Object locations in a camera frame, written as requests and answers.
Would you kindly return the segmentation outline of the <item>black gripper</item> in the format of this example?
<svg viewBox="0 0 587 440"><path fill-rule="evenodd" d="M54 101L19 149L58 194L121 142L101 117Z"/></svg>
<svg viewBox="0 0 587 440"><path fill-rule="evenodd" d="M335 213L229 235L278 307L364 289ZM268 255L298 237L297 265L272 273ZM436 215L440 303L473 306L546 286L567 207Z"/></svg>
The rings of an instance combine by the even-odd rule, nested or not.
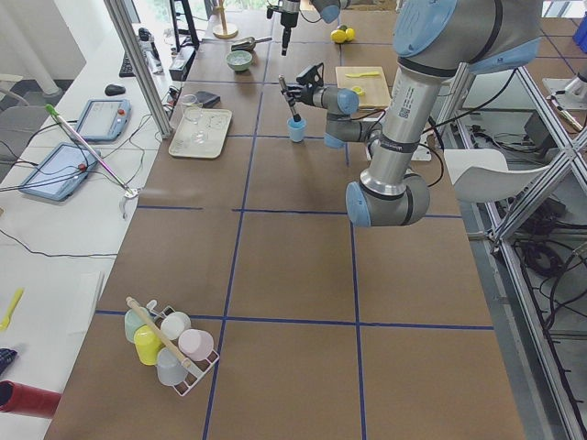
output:
<svg viewBox="0 0 587 440"><path fill-rule="evenodd" d="M287 55L287 50L291 40L292 28L297 26L300 12L300 2L276 2L267 3L267 18L272 19L274 14L280 14L280 23L284 27L282 32L282 49L281 54Z"/></svg>
<svg viewBox="0 0 587 440"><path fill-rule="evenodd" d="M314 106L314 97L324 87L324 64L318 63L307 66L296 77L293 91L283 91L282 95L287 102L300 102Z"/></svg>

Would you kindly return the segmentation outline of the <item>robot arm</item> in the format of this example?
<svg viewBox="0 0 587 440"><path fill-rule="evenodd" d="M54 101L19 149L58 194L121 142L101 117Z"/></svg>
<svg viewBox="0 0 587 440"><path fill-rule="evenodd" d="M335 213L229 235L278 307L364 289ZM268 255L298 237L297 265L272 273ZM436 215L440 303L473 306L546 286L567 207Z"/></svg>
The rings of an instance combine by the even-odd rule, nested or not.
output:
<svg viewBox="0 0 587 440"><path fill-rule="evenodd" d="M272 19L274 14L280 14L280 24L283 27L282 31L282 49L281 54L287 55L287 50L291 40L292 29L297 26L298 17L300 15L300 4L298 0L282 0L276 4L267 2L266 16L268 19ZM332 23L338 18L342 9L347 9L351 6L352 1L339 1L339 0L315 0L310 1L310 4L320 15L320 18L326 23Z"/></svg>
<svg viewBox="0 0 587 440"><path fill-rule="evenodd" d="M407 226L427 212L430 194L410 161L439 95L460 64L473 74L502 72L528 64L540 44L539 1L408 1L393 31L398 72L391 103L380 123L352 119L359 97L325 86L308 67L282 94L327 112L325 143L340 148L364 142L371 164L346 190L355 226Z"/></svg>

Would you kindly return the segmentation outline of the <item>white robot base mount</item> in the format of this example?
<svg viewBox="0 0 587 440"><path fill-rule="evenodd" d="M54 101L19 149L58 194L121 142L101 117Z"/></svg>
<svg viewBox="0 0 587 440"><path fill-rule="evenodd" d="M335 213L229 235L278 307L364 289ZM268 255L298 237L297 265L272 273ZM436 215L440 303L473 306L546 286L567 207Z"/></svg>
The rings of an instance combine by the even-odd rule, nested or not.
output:
<svg viewBox="0 0 587 440"><path fill-rule="evenodd" d="M412 161L431 161L432 152L426 147L419 145L412 155Z"/></svg>

